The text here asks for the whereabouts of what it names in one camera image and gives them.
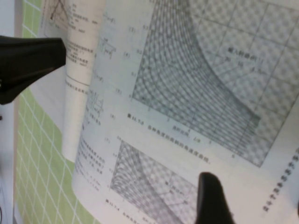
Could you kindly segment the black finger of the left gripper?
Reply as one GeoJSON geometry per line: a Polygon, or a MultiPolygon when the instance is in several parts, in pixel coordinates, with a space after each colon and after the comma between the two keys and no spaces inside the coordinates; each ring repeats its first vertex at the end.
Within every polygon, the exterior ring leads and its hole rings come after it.
{"type": "Polygon", "coordinates": [[[62,38],[0,37],[0,104],[12,103],[31,84],[66,63],[62,38]]]}

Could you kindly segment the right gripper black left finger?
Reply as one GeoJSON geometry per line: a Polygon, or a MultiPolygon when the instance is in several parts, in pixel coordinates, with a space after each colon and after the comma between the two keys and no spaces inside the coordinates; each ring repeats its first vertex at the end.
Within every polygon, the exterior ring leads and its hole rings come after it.
{"type": "Polygon", "coordinates": [[[199,175],[197,224],[232,224],[234,222],[218,177],[210,172],[199,175]]]}

